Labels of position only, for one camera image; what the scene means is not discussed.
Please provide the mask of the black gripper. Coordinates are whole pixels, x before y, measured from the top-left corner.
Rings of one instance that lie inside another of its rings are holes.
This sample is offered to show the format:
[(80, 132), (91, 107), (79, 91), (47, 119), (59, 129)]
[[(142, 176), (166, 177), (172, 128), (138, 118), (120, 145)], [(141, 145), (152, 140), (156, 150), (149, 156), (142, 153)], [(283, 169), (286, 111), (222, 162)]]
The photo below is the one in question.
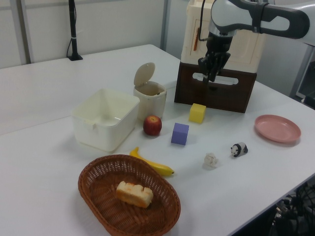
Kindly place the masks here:
[(203, 74), (203, 84), (207, 85), (209, 81), (214, 82), (216, 75), (227, 63), (230, 57), (228, 50), (232, 39), (233, 37), (226, 35), (208, 35), (206, 39), (207, 52), (203, 58), (198, 60), (199, 71)]

